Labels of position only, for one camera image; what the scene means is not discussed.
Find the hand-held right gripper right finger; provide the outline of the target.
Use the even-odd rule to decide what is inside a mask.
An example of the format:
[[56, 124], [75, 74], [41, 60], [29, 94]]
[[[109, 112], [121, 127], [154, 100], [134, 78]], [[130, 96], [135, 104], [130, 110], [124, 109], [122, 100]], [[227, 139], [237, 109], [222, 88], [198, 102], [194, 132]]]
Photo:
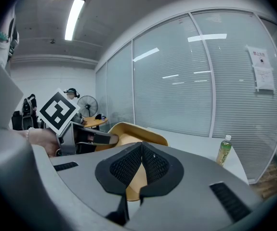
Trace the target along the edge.
[[142, 143], [142, 164], [147, 185], [140, 189], [141, 203], [146, 198], [169, 194], [184, 176], [184, 167], [176, 157], [147, 142]]

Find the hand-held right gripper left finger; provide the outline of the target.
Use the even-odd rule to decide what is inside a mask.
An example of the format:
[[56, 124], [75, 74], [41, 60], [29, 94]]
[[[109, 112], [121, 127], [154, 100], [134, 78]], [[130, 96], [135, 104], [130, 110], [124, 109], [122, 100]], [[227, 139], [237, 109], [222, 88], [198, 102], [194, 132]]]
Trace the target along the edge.
[[120, 196], [116, 211], [106, 218], [121, 226], [129, 220], [126, 189], [142, 163], [142, 143], [127, 145], [119, 153], [99, 162], [95, 177], [107, 193]]

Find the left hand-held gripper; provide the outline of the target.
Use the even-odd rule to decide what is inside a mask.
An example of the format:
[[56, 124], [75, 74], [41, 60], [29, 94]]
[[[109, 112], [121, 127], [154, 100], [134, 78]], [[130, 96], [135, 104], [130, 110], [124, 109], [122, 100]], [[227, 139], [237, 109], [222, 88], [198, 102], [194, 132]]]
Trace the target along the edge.
[[[57, 139], [60, 155], [74, 155], [78, 150], [78, 130], [84, 129], [87, 122], [79, 112], [79, 106], [66, 97], [61, 89], [56, 89], [52, 97], [39, 111], [40, 118], [51, 129]], [[96, 145], [117, 144], [119, 136], [97, 131], [93, 137]]]

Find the person's left hand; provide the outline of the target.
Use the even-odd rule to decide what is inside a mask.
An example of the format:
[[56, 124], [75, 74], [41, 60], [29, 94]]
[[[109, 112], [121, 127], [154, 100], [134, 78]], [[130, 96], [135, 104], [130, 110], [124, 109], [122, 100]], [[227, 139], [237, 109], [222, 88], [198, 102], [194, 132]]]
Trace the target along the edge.
[[48, 157], [55, 157], [59, 149], [56, 134], [50, 129], [34, 128], [27, 132], [28, 141], [45, 149]]

